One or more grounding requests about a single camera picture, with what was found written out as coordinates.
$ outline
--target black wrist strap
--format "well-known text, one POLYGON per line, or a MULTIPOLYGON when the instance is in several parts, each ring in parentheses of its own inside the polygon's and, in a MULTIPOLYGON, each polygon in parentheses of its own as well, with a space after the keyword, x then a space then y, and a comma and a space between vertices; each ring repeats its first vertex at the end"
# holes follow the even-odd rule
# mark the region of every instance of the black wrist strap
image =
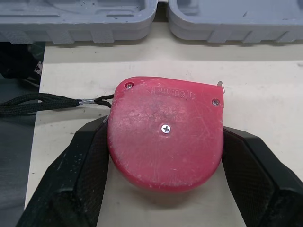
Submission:
POLYGON ((26 94, 0 103, 0 117, 29 114, 43 110, 73 108, 83 104, 98 104, 110 108, 111 104, 106 100, 113 97, 114 95, 102 96, 96 99, 72 99, 45 93, 26 94), (41 102, 26 103, 33 100, 41 102))

